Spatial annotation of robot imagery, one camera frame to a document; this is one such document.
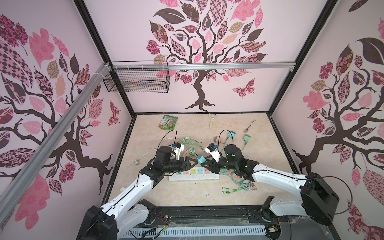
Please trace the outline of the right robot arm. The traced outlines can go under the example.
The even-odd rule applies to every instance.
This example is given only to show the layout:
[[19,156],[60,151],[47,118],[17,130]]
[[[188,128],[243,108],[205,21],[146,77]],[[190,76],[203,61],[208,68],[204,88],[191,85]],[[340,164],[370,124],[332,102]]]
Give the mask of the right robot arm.
[[205,148],[209,157],[201,166],[215,174],[222,169],[232,170],[242,180],[268,184],[293,195],[286,199],[270,196],[263,206],[266,221],[274,216],[305,216],[318,224],[332,225],[340,198],[323,177],[315,173],[299,175],[267,167],[246,159],[234,144],[225,146],[224,151],[222,155],[218,146],[209,144]]

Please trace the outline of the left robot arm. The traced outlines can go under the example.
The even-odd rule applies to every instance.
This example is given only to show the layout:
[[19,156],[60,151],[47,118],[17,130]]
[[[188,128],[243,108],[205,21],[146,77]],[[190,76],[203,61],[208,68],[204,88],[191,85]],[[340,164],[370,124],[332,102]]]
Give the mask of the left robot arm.
[[192,158],[180,157],[180,146],[176,144],[174,149],[159,147],[155,157],[140,170],[130,186],[101,207],[89,208],[76,239],[118,240],[135,226],[144,223],[155,206],[141,198],[166,174],[182,173],[198,164]]

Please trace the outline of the light green charger plug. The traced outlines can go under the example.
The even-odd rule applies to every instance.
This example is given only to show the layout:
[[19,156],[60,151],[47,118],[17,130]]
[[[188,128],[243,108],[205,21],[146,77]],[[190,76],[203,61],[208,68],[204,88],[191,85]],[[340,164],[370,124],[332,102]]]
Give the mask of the light green charger plug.
[[189,148],[188,153],[194,157],[196,155],[196,150],[194,148]]

